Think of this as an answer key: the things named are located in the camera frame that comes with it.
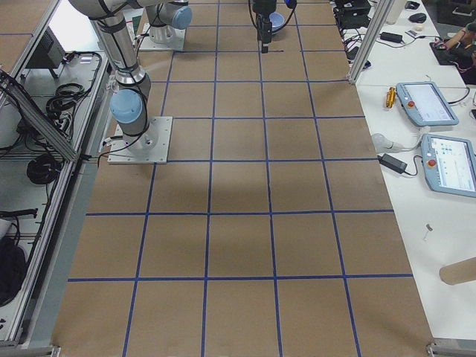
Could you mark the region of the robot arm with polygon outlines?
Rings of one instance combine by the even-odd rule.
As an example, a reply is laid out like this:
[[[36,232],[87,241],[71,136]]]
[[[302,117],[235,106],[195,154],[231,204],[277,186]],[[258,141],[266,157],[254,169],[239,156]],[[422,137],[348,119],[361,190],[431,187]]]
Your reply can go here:
[[[70,4],[93,24],[106,55],[115,69],[118,84],[147,95],[148,74],[141,67],[132,44],[125,9],[144,9],[152,28],[184,30],[193,13],[187,1],[71,1]]]
[[[145,7],[149,21],[149,37],[165,44],[176,37],[176,30],[185,30],[192,22],[188,1],[171,1]]]

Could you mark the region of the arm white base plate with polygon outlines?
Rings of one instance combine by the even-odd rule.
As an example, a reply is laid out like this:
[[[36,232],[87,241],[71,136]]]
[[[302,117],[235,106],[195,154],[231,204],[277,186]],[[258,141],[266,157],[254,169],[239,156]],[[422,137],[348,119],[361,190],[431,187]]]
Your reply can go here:
[[[146,22],[141,34],[147,34],[140,45],[141,51],[182,51],[186,30],[172,28],[169,25],[163,27],[150,27]]]
[[[113,141],[109,164],[166,164],[170,148],[173,118],[150,117],[149,129],[132,146],[126,147],[135,139],[126,136]]]

